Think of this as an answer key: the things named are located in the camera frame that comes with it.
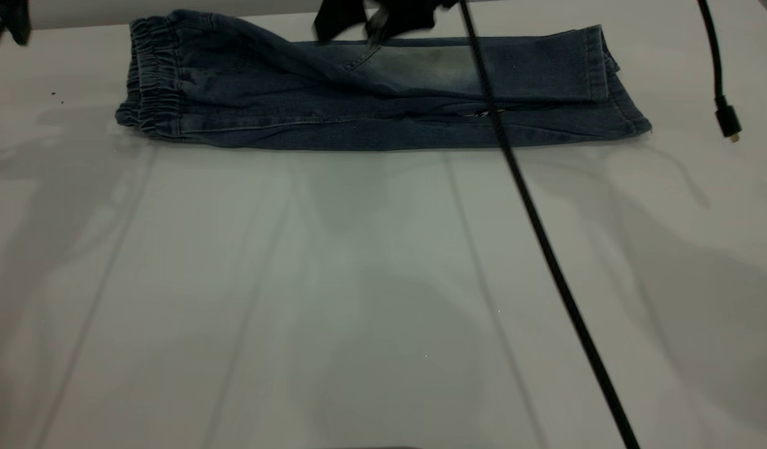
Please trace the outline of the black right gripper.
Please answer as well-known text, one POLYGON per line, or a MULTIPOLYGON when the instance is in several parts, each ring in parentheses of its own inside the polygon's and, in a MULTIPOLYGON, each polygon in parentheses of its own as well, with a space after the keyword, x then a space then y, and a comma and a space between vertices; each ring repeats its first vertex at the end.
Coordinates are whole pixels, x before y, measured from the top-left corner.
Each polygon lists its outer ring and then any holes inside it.
POLYGON ((318 42, 330 42, 346 29, 367 22, 367 43, 377 46, 398 35, 432 29, 435 9, 451 9, 458 1, 373 1, 380 5, 367 20, 364 1, 324 0, 313 22, 318 42))

